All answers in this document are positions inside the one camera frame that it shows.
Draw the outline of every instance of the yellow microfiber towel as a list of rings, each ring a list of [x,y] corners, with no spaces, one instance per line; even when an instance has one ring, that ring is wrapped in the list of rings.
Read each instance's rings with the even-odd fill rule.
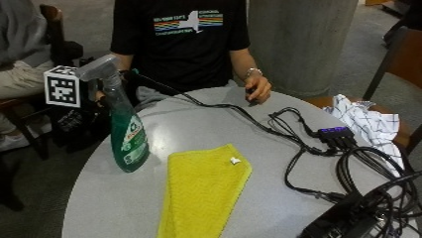
[[[250,173],[232,144],[172,154],[157,237],[218,237]]]

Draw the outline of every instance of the table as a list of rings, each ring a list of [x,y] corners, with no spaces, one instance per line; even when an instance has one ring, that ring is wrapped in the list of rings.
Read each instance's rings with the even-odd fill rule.
[[[248,106],[244,89],[220,87],[189,93],[208,104],[242,106],[266,124],[268,114],[297,108],[310,127],[342,126],[321,109],[281,93],[262,105]],[[114,164],[109,137],[92,154],[75,183],[64,221],[64,238],[156,237],[166,181],[166,160],[172,153],[205,150],[232,143],[249,160],[253,172],[228,219],[221,237],[296,237],[306,225],[333,206],[326,201],[293,191],[284,183],[288,163],[298,146],[264,133],[229,109],[204,108],[178,95],[140,112],[150,145],[144,166],[126,174]],[[284,116],[306,143],[325,148],[306,136],[293,114]],[[359,145],[365,142],[357,138]],[[304,155],[290,175],[296,186],[343,192],[335,179],[337,158]],[[359,163],[351,174],[361,192],[385,183],[383,178]],[[407,231],[403,237],[417,237]]]

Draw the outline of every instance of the seated person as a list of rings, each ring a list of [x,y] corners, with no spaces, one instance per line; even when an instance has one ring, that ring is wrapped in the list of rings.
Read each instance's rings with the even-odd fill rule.
[[[272,84],[248,50],[245,0],[114,0],[113,14],[110,51],[120,70],[137,68],[181,92],[228,85],[234,71],[253,89],[246,99],[269,98]],[[176,94],[146,79],[128,83],[136,85],[126,87],[128,97],[137,93],[141,104]]]
[[[53,67],[45,42],[47,20],[31,0],[0,1],[0,99],[44,92],[44,71]],[[0,152],[28,146],[0,113]]]

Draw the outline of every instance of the green spray bottle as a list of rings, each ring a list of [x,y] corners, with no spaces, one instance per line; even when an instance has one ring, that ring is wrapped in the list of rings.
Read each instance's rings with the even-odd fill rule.
[[[107,55],[80,67],[75,74],[83,81],[103,79],[103,91],[110,108],[110,146],[117,166],[134,172],[149,156],[149,146],[140,117],[121,87],[118,59]]]

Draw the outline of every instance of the t-shirt graphic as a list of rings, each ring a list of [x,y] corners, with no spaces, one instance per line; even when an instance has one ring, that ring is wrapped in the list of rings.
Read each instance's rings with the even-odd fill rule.
[[[193,11],[188,16],[154,18],[156,36],[184,34],[196,31],[200,28],[222,26],[222,14],[218,10]]]

